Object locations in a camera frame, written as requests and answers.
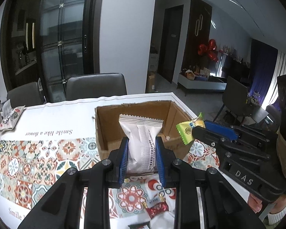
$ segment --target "basket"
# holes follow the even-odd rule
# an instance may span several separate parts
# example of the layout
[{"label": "basket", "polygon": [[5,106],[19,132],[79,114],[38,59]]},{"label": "basket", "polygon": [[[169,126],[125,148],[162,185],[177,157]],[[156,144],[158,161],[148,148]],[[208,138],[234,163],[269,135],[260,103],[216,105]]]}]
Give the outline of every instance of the basket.
[{"label": "basket", "polygon": [[190,79],[190,80],[194,80],[195,79],[195,74],[190,75],[190,73],[186,73],[186,78]]}]

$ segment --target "cardboard box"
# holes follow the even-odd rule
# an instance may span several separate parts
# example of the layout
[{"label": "cardboard box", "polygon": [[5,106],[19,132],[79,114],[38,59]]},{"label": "cardboard box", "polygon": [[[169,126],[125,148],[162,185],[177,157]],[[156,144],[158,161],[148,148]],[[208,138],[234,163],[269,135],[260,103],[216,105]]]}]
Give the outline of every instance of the cardboard box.
[{"label": "cardboard box", "polygon": [[126,136],[119,124],[120,114],[163,120],[158,136],[162,137],[165,148],[173,150],[180,159],[189,152],[191,143],[184,145],[176,125],[191,120],[191,117],[172,101],[152,101],[95,108],[96,142],[101,160],[118,149]]},{"label": "cardboard box", "polygon": [[153,93],[155,92],[155,76],[154,72],[147,73],[147,81],[146,81],[146,93]]}]

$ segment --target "blue gripper pad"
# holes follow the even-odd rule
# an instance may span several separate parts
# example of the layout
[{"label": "blue gripper pad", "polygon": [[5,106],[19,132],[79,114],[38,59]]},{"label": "blue gripper pad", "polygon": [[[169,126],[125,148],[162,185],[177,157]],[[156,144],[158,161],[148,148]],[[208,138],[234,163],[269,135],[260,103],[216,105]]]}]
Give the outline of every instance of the blue gripper pad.
[{"label": "blue gripper pad", "polygon": [[159,174],[159,180],[162,184],[162,187],[165,187],[165,170],[164,170],[164,163],[162,160],[162,155],[160,151],[160,147],[158,147],[158,139],[156,138],[156,163],[157,163],[157,169]]},{"label": "blue gripper pad", "polygon": [[127,171],[127,163],[128,163],[128,141],[129,139],[127,139],[126,141],[126,145],[124,148],[124,153],[123,153],[123,157],[121,160],[121,164],[120,164],[120,173],[119,173],[119,184],[122,185],[124,183],[125,180],[125,175],[126,175],[126,171]]},{"label": "blue gripper pad", "polygon": [[206,126],[206,129],[219,135],[222,135],[223,137],[228,138],[230,141],[238,139],[237,134],[234,132],[233,129],[229,127],[224,127],[211,121],[204,121],[204,124]]}]

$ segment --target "candy wrapper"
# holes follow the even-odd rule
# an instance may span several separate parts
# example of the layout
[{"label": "candy wrapper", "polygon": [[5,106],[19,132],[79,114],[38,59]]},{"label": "candy wrapper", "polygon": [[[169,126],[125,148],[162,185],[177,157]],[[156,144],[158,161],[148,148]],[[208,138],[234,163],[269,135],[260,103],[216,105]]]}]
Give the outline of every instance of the candy wrapper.
[{"label": "candy wrapper", "polygon": [[176,128],[185,145],[191,143],[194,140],[192,136],[192,129],[196,126],[201,126],[203,128],[206,127],[203,122],[202,113],[200,113],[199,116],[192,121],[185,121],[176,125]]},{"label": "candy wrapper", "polygon": [[154,218],[156,215],[169,210],[168,205],[165,201],[165,197],[161,193],[159,193],[159,195],[155,198],[147,202],[143,202],[142,205],[151,219]]},{"label": "candy wrapper", "polygon": [[140,223],[140,224],[133,224],[128,226],[129,229],[150,229],[150,222]]}]

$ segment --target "dining chair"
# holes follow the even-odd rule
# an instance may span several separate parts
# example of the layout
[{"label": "dining chair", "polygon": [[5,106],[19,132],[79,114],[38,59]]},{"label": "dining chair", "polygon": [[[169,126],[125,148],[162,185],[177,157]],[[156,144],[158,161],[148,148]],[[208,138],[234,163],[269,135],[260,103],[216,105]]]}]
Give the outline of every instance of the dining chair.
[{"label": "dining chair", "polygon": [[266,107],[266,111],[269,113],[267,117],[273,121],[273,124],[270,125],[269,130],[276,132],[281,124],[281,112],[273,105],[268,105]]},{"label": "dining chair", "polygon": [[43,104],[37,82],[24,84],[12,89],[7,94],[7,100],[11,100],[11,107],[36,106]]},{"label": "dining chair", "polygon": [[229,76],[227,79],[226,89],[222,95],[223,105],[215,116],[213,122],[218,118],[219,114],[226,106],[228,110],[236,115],[233,124],[236,123],[239,116],[243,118],[241,121],[241,123],[243,123],[245,117],[250,115],[249,106],[246,104],[247,96],[247,87]]},{"label": "dining chair", "polygon": [[67,101],[113,95],[127,95],[125,79],[121,73],[71,77],[67,82]]}]

